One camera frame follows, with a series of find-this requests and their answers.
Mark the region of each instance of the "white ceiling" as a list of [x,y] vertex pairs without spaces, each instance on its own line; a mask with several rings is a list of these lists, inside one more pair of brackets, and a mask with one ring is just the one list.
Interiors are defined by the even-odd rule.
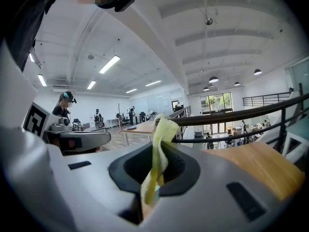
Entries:
[[[105,10],[73,0],[57,0],[44,16],[35,52],[44,67],[40,70],[28,59],[24,74],[38,87],[37,74],[44,76],[49,88],[63,84],[80,92],[128,96],[175,82],[160,58],[131,30]],[[121,59],[100,74],[114,55]],[[89,91],[86,88],[92,80],[97,83]],[[162,82],[145,86],[156,80]],[[126,94],[134,88],[138,90]]]
[[[143,21],[132,21],[132,11]],[[206,26],[206,16],[212,25]],[[146,33],[149,29],[163,47]],[[154,88],[145,84],[158,79],[161,84],[177,80],[185,89],[183,73],[195,94],[213,75],[219,78],[216,89],[229,89],[236,81],[244,85],[257,78],[256,68],[266,74],[295,62],[309,52],[305,40],[281,0],[136,0],[122,13],[57,0],[37,35],[35,51],[44,69],[28,61],[25,74],[35,85],[42,73],[49,85],[85,91],[96,80],[92,92],[126,95],[137,88],[133,95]],[[95,58],[89,60],[89,54]],[[121,60],[99,74],[114,54]]]

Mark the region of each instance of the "security camera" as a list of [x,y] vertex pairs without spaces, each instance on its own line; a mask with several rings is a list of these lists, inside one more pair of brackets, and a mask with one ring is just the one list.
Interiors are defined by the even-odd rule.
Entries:
[[205,20],[205,23],[206,23],[206,25],[211,25],[212,23],[213,23],[213,19],[211,19],[211,18],[207,18],[206,20]]

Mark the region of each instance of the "yellow-green cloth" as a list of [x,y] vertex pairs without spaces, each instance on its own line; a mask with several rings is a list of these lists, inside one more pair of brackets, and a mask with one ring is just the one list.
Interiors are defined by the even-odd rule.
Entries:
[[164,185],[163,172],[169,162],[161,148],[161,142],[171,142],[177,133],[179,126],[166,118],[160,118],[153,139],[153,165],[146,179],[141,185],[141,198],[146,204],[151,204],[155,195],[155,186]]

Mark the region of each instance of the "black metal railing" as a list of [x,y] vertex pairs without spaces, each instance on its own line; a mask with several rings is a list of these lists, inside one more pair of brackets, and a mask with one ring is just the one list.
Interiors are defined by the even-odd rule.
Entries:
[[290,94],[290,92],[284,92],[270,95],[244,97],[242,98],[242,101],[244,106],[267,106],[288,100]]
[[224,123],[224,122],[231,122],[231,121],[238,121],[242,119],[248,119],[252,117],[257,117],[265,114],[269,114],[275,111],[281,110],[281,121],[275,125],[269,126],[262,130],[252,131],[249,133],[236,135],[236,136],[229,136],[229,137],[222,137],[222,138],[210,138],[210,139],[179,139],[176,138],[173,140],[175,143],[211,143],[211,142],[221,142],[221,141],[230,141],[234,139],[240,139],[244,137],[253,136],[259,133],[263,133],[265,131],[271,130],[276,127],[280,127],[279,137],[267,142],[267,144],[273,143],[278,141],[276,144],[276,150],[279,151],[284,140],[284,133],[286,126],[285,124],[300,115],[304,112],[308,111],[309,108],[301,110],[298,114],[286,119],[285,109],[287,107],[301,104],[304,100],[309,99],[309,94],[301,95],[299,97],[289,99],[287,101],[278,102],[276,104],[267,105],[259,108],[247,109],[243,111],[236,111],[227,114],[221,115],[208,115],[208,116],[193,116],[193,117],[182,117],[182,118],[172,118],[171,120],[176,122],[179,126],[196,126],[196,125],[209,125],[213,123]]
[[[172,113],[170,115],[171,118],[185,118],[185,117],[190,117],[191,116],[191,106],[187,106],[175,113]],[[176,133],[176,138],[177,139],[183,139],[183,134],[185,132],[185,129],[187,126],[180,126],[177,133]]]

